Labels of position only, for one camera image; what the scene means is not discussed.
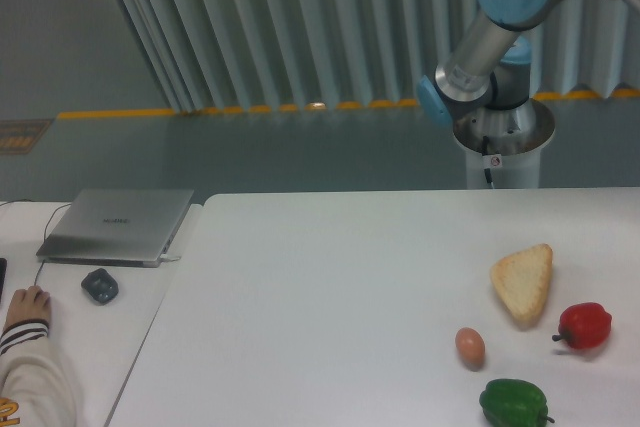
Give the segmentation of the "person's hand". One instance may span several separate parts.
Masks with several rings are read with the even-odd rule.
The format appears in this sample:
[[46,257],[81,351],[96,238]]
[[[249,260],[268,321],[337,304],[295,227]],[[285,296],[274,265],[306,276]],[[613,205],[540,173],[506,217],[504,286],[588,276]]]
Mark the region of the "person's hand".
[[43,322],[47,326],[50,325],[51,315],[46,316],[39,306],[39,294],[44,291],[39,286],[30,286],[27,289],[18,289],[14,292],[9,303],[4,331],[21,323]]

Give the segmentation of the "white sleeved forearm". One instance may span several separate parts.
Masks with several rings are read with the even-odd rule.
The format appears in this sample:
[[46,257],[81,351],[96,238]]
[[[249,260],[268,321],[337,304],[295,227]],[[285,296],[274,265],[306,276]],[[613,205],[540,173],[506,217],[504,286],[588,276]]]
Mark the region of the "white sleeved forearm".
[[2,334],[1,424],[76,424],[73,393],[44,320],[21,321]]

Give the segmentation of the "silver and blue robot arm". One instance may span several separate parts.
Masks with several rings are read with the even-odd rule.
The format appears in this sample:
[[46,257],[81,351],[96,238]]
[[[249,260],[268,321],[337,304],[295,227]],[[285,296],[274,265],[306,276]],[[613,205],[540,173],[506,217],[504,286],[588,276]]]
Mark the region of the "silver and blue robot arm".
[[[417,85],[424,111],[451,124],[479,107],[509,110],[529,98],[531,60],[514,45],[564,0],[477,0],[478,13],[448,60]],[[637,8],[639,0],[622,0]]]

